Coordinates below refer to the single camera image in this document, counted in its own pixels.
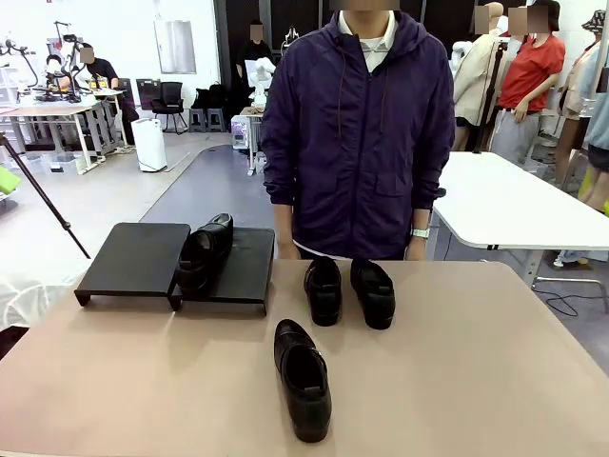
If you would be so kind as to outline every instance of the white collar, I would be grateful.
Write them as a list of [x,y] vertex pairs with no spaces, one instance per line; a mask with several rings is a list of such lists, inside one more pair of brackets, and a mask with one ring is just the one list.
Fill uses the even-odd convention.
[[[389,13],[389,23],[387,24],[387,30],[384,33],[384,36],[381,39],[381,42],[379,43],[379,48],[382,46],[385,46],[385,48],[387,50],[390,50],[391,47],[393,46],[393,40],[396,37],[397,24],[396,24],[395,13],[393,11],[388,11],[388,13]],[[341,11],[341,13],[339,14],[339,30],[341,31],[341,33],[346,33],[348,35],[353,34],[353,32],[349,28],[348,24],[344,20],[343,11]]]

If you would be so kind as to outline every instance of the office chair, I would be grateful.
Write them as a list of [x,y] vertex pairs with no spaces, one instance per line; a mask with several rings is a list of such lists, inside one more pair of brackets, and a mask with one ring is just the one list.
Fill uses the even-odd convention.
[[[184,99],[182,99],[182,83],[161,83],[161,98],[157,98],[152,100],[152,112],[154,113],[154,118],[156,119],[159,114],[164,114],[167,117],[167,125],[165,130],[169,128],[169,115],[173,117],[173,125],[175,126],[175,132],[178,135],[181,135],[186,130],[188,130],[188,125],[182,117],[182,113],[184,112]],[[178,124],[175,120],[175,115],[178,114],[180,119],[182,119],[182,123],[186,128],[184,131],[178,130]]]

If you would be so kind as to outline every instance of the gray floor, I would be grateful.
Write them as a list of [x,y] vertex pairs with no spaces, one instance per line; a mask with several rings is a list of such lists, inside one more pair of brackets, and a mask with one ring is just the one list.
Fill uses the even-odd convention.
[[[273,213],[263,186],[262,175],[247,177],[247,159],[229,146],[220,146],[202,152],[182,176],[167,190],[142,219],[144,222],[187,223],[197,228],[219,212],[230,212],[237,225],[242,227],[273,227]],[[517,268],[517,262],[506,252],[488,252],[460,244],[450,232],[441,230],[436,260],[487,259],[504,262]],[[542,265],[541,276],[595,278],[609,284],[609,266],[591,262],[587,271],[553,271]],[[540,285],[539,290],[559,295],[577,294],[598,296],[593,287],[581,285]],[[578,317],[555,314],[571,333],[588,350],[597,363],[609,374],[609,315],[604,314],[602,301],[579,298],[569,299],[579,313]],[[561,302],[554,306],[571,312]]]

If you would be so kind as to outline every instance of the tripod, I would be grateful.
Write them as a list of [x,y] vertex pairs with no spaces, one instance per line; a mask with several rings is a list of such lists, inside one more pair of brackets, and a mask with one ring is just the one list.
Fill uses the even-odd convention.
[[480,129],[478,130],[478,137],[476,138],[476,145],[474,146],[475,154],[480,154],[480,148],[482,144],[482,138],[484,137],[484,126],[486,125],[486,119],[488,118],[488,113],[491,110],[491,104],[493,103],[493,96],[495,95],[495,84],[497,83],[497,76],[499,75],[499,67],[501,65],[501,59],[503,58],[503,53],[507,50],[506,43],[499,43],[499,47],[497,48],[497,52],[495,53],[495,65],[493,67],[493,73],[491,74],[491,81],[488,85],[488,89],[486,90],[486,99],[484,100],[484,109],[482,110],[482,118]]
[[33,175],[29,172],[28,167],[26,167],[26,165],[21,160],[21,157],[19,157],[19,154],[17,154],[15,149],[10,145],[9,140],[7,139],[3,131],[0,131],[0,146],[4,146],[7,149],[10,157],[12,157],[12,159],[17,163],[19,168],[23,171],[23,174],[26,175],[28,180],[33,185],[34,189],[36,189],[36,191],[38,192],[38,195],[40,195],[40,198],[42,198],[45,204],[49,207],[50,212],[52,212],[53,215],[57,218],[59,224],[61,224],[61,227],[63,227],[63,229],[69,234],[69,236],[71,236],[72,240],[74,240],[74,243],[76,243],[76,246],[78,246],[78,248],[83,252],[83,254],[85,254],[85,257],[90,259],[87,251],[85,250],[85,248],[83,248],[83,245],[80,244],[78,238],[76,238],[74,233],[72,233],[70,223],[66,221],[66,219],[64,219],[64,217],[57,210],[55,205],[50,201],[45,191],[40,187],[38,181],[36,181],[36,178],[33,177]]

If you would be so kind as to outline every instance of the black leather shoe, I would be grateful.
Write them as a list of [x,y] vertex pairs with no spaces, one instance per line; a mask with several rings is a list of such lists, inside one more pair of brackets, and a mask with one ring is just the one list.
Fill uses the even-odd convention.
[[223,213],[188,236],[175,270],[182,290],[197,290],[207,284],[230,253],[232,233],[232,216]]
[[368,260],[354,260],[351,264],[351,286],[358,294],[368,326],[376,330],[391,327],[396,299],[393,282],[387,273]]
[[332,413],[327,368],[313,340],[289,319],[275,329],[275,366],[282,378],[294,433],[306,443],[322,441]]
[[341,272],[329,257],[318,257],[304,275],[304,291],[311,307],[311,317],[318,326],[336,324],[341,309]]

